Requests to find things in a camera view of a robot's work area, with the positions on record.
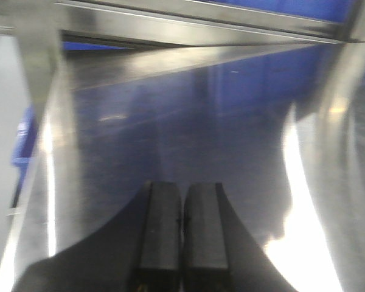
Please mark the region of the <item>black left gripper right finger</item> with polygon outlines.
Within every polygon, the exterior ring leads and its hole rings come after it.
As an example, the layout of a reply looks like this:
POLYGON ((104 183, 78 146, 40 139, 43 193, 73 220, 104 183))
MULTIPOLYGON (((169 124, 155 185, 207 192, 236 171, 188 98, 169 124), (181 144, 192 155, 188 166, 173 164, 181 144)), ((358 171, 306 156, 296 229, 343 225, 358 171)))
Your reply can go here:
POLYGON ((220 183, 195 183, 184 204, 185 291, 294 291, 245 228, 220 183))

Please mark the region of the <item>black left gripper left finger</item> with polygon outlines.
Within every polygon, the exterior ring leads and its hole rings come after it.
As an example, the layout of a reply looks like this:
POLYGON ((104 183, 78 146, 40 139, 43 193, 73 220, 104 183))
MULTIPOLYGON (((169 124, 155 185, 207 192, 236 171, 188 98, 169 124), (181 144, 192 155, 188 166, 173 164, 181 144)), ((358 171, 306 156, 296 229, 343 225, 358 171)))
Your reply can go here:
POLYGON ((181 197, 146 182, 110 221, 30 265, 14 291, 179 291, 181 197))

